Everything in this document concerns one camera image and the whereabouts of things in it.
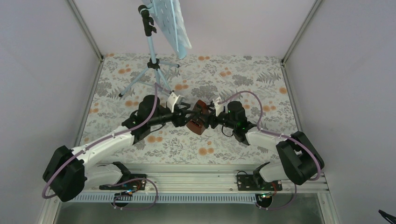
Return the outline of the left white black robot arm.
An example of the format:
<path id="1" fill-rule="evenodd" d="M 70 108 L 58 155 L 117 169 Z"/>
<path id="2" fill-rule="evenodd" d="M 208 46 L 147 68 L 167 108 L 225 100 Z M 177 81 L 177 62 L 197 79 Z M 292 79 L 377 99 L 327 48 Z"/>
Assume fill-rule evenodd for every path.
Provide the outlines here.
<path id="1" fill-rule="evenodd" d="M 145 96 L 138 109 L 112 132 L 78 147 L 57 148 L 42 176 L 46 182 L 42 197 L 48 199 L 57 196 L 67 202 L 84 190 L 102 185 L 126 188 L 130 176 L 122 164 L 113 162 L 100 165 L 99 162 L 143 140 L 151 133 L 152 126 L 167 123 L 175 127 L 185 126 L 203 111 L 199 105 L 192 108 L 190 104 L 180 102 L 179 96 L 175 94 L 169 96 L 166 106 L 162 106 L 155 95 Z"/>

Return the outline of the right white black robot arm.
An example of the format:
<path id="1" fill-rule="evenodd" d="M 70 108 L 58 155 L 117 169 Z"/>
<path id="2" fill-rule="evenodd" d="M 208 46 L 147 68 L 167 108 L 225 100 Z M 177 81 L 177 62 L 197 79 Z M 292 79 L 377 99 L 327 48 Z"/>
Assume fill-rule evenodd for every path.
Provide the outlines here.
<path id="1" fill-rule="evenodd" d="M 255 124 L 248 121 L 245 109 L 238 101 L 232 101 L 224 108 L 217 103 L 207 105 L 199 100 L 194 110 L 198 114 L 191 122 L 201 131 L 217 126 L 230 128 L 239 143 L 277 151 L 278 162 L 266 162 L 253 171 L 253 184 L 259 190 L 264 190 L 271 182 L 279 180 L 290 180 L 296 185 L 302 185 L 319 176 L 325 166 L 303 132 L 297 131 L 285 136 L 257 129 Z"/>

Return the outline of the brown wooden metronome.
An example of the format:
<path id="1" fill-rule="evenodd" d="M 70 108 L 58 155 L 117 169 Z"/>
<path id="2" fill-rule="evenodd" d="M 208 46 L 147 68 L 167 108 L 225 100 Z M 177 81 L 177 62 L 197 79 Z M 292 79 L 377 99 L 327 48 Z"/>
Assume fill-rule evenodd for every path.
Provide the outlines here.
<path id="1" fill-rule="evenodd" d="M 193 114 L 191 120 L 186 124 L 187 128 L 197 135 L 202 135 L 206 130 L 204 126 L 205 115 L 209 114 L 208 106 L 202 100 L 198 100 L 193 107 L 193 111 L 197 114 Z"/>

